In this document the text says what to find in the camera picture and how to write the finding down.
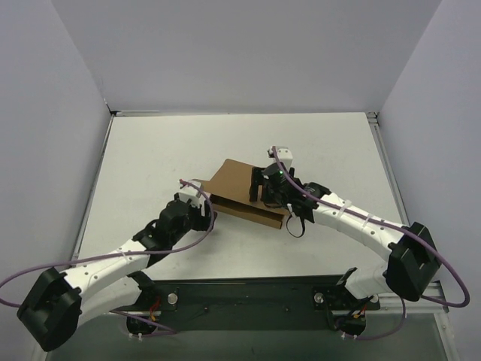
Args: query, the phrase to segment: wire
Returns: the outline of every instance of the wire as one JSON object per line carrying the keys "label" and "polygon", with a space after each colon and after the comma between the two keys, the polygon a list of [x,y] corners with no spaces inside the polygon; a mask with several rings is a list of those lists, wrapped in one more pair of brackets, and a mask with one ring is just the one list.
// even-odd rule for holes
{"label": "wire", "polygon": [[127,312],[123,311],[110,311],[112,314],[119,314],[120,316],[125,316],[125,317],[130,317],[133,318],[134,320],[144,322],[148,325],[158,327],[160,329],[163,329],[164,331],[161,332],[154,332],[151,333],[150,335],[142,335],[142,337],[154,337],[154,336],[160,336],[160,335],[175,335],[177,334],[177,331],[175,329],[171,329],[170,327],[161,325],[160,323],[153,322],[151,320],[148,320],[146,318],[134,315],[134,314],[129,314]]}
{"label": "wire", "polygon": [[364,306],[365,308],[368,307],[368,303],[370,300],[372,300],[374,296],[366,297],[365,299],[362,299],[355,307],[354,309],[351,310],[348,314],[345,315],[345,317],[351,317],[354,312],[356,312],[358,309],[362,309]]}
{"label": "wire", "polygon": [[[276,160],[276,163],[279,166],[279,169],[281,171],[283,171],[284,177],[294,188],[296,188],[299,192],[301,192],[307,198],[312,199],[313,201],[315,201],[317,203],[320,203],[322,205],[325,205],[327,207],[330,207],[330,208],[333,208],[333,209],[336,209],[336,210],[341,209],[340,206],[335,205],[335,204],[330,203],[330,202],[323,201],[323,200],[313,196],[312,194],[306,192],[302,188],[300,188],[299,185],[297,185],[293,181],[293,179],[291,178],[291,176],[287,172],[286,168],[284,167],[284,164],[282,164],[281,161],[279,160],[279,156],[277,155],[276,147],[272,147],[272,152],[274,154],[274,158]],[[407,235],[409,238],[412,238],[414,241],[421,244],[426,250],[428,250],[431,254],[433,254],[441,262],[441,264],[443,264],[448,269],[449,273],[454,277],[456,282],[458,282],[458,285],[460,286],[460,288],[461,288],[461,290],[464,294],[464,301],[460,302],[460,303],[448,302],[448,301],[444,301],[442,299],[436,299],[436,298],[430,297],[430,296],[421,296],[422,299],[426,299],[428,301],[438,303],[438,304],[443,305],[443,306],[456,307],[456,308],[463,308],[463,307],[466,307],[467,305],[469,305],[469,302],[471,300],[471,296],[469,294],[469,290],[467,289],[466,285],[464,284],[464,281],[461,279],[461,276],[459,276],[458,272],[456,272],[456,270],[451,266],[451,264],[443,256],[441,256],[439,254],[439,252],[437,252],[431,245],[429,245],[424,239],[422,239],[418,235],[415,235],[414,233],[410,232],[409,230],[398,227],[398,226],[395,226],[394,224],[390,224],[390,223],[387,223],[387,222],[381,222],[381,221],[375,220],[373,218],[366,219],[366,217],[364,215],[362,215],[358,212],[355,212],[351,209],[346,208],[346,209],[344,209],[344,212],[348,213],[348,214],[351,214],[354,217],[361,218],[362,220],[367,220],[370,223],[377,224],[378,226],[384,226],[384,227],[387,227],[387,228],[390,228],[390,229],[394,229],[395,231],[401,232],[401,233]]]}
{"label": "wire", "polygon": [[347,338],[352,338],[356,341],[375,341],[375,340],[379,340],[381,338],[385,338],[385,337],[388,337],[390,335],[395,334],[397,331],[399,331],[400,329],[403,328],[404,321],[406,320],[406,303],[404,302],[404,300],[401,297],[400,297],[400,299],[401,299],[401,304],[403,305],[403,313],[401,315],[401,321],[399,322],[399,324],[394,329],[392,329],[388,332],[381,333],[380,335],[375,335],[375,336],[363,336],[363,335],[353,336],[353,335],[350,335],[348,333],[343,333],[343,336],[346,336]]}
{"label": "wire", "polygon": [[[213,223],[214,223],[214,210],[213,210],[213,205],[212,202],[209,199],[209,196],[204,192],[200,187],[197,187],[196,185],[186,182],[184,180],[180,180],[180,183],[184,186],[189,186],[200,192],[202,196],[205,198],[205,201],[207,203],[207,206],[210,209],[210,223],[209,227],[207,228],[207,231],[195,242],[181,247],[181,248],[176,248],[174,250],[150,250],[150,251],[134,251],[134,252],[124,252],[124,253],[112,253],[112,254],[104,254],[101,256],[94,256],[94,257],[88,257],[84,259],[76,259],[76,260],[71,260],[71,261],[61,261],[61,262],[52,262],[52,263],[46,263],[44,265],[36,265],[34,267],[26,268],[22,271],[19,271],[15,273],[14,275],[11,275],[10,277],[5,278],[2,282],[0,282],[0,289],[5,285],[8,284],[9,282],[13,281],[15,278],[18,278],[20,276],[26,275],[31,272],[35,272],[41,269],[45,268],[51,268],[51,267],[61,267],[65,265],[79,265],[81,263],[85,262],[93,262],[93,261],[100,261],[103,259],[110,259],[110,258],[117,258],[117,257],[124,257],[124,256],[137,256],[137,255],[154,255],[154,254],[170,254],[170,253],[178,253],[182,252],[183,250],[188,250],[189,248],[192,248],[196,246],[197,244],[201,243],[212,231],[213,229]],[[13,307],[13,308],[19,308],[20,304],[14,303],[14,302],[9,302],[6,301],[2,298],[0,298],[0,304],[8,306],[8,307]]]}
{"label": "wire", "polygon": [[157,297],[156,302],[150,307],[150,319],[152,321],[157,321],[156,316],[153,314],[155,311],[157,311],[157,308],[160,306],[160,297]]}

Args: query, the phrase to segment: white wall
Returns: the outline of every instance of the white wall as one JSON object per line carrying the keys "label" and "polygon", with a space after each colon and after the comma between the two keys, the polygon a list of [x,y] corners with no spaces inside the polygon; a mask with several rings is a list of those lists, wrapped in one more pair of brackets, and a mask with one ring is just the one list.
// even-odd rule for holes
{"label": "white wall", "polygon": [[[68,259],[109,120],[48,0],[0,6],[0,278]],[[34,278],[0,295],[21,302]],[[29,359],[33,338],[0,306],[0,359]]]}
{"label": "white wall", "polygon": [[[479,359],[481,330],[481,2],[443,0],[380,114],[411,221],[429,226],[472,293],[451,309],[461,359]],[[460,290],[443,273],[446,297]]]}
{"label": "white wall", "polygon": [[440,0],[53,0],[113,110],[378,111]]}

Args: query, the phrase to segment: bolt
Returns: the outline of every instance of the bolt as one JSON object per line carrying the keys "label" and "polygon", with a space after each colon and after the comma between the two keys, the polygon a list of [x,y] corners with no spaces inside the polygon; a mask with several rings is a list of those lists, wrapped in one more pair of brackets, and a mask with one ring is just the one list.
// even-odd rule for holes
{"label": "bolt", "polygon": [[324,302],[324,295],[320,292],[314,295],[314,302],[315,303],[323,303]]}
{"label": "bolt", "polygon": [[170,304],[170,305],[175,305],[177,303],[177,300],[179,299],[179,297],[175,294],[175,293],[170,293],[168,296],[167,296],[167,302]]}

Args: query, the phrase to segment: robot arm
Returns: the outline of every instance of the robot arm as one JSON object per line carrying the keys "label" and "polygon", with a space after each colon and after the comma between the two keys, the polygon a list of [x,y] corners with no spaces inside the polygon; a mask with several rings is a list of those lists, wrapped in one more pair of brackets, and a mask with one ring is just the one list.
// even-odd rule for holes
{"label": "robot arm", "polygon": [[[274,158],[274,150],[284,167],[280,168],[274,161],[267,168],[253,169],[251,201],[257,199],[258,186],[261,185],[261,200],[266,205],[288,209],[291,215],[300,217],[301,222],[307,220],[336,229],[377,253],[385,263],[365,270],[351,269],[346,273],[344,286],[357,299],[393,292],[403,299],[418,301],[439,269],[439,261],[404,233],[383,226],[388,221],[353,206],[352,202],[340,198],[326,187],[314,182],[303,184],[294,177],[294,169],[290,168],[293,159],[290,150],[286,147],[271,148],[268,151],[270,158]],[[286,180],[284,172],[287,170],[305,192],[339,209],[315,202],[300,193]],[[389,224],[411,231],[435,248],[428,229],[422,224]]]}
{"label": "robot arm", "polygon": [[[200,183],[191,183],[201,188]],[[215,214],[202,204],[200,192],[182,187],[157,220],[108,255],[65,272],[55,268],[43,272],[21,304],[18,318],[45,351],[57,348],[73,335],[81,314],[83,323],[133,303],[140,290],[124,277],[166,257],[168,252],[155,252],[172,250],[189,230],[207,230],[211,217]]]}

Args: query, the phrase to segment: brown cardboard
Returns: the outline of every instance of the brown cardboard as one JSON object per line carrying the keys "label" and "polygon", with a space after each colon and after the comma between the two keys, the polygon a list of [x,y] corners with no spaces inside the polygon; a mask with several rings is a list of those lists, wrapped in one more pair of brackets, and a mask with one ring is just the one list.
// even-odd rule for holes
{"label": "brown cardboard", "polygon": [[212,195],[210,199],[216,211],[280,229],[284,216],[289,214],[287,210],[267,208],[262,202],[249,202],[252,167],[226,159],[211,180],[202,181],[204,190]]}

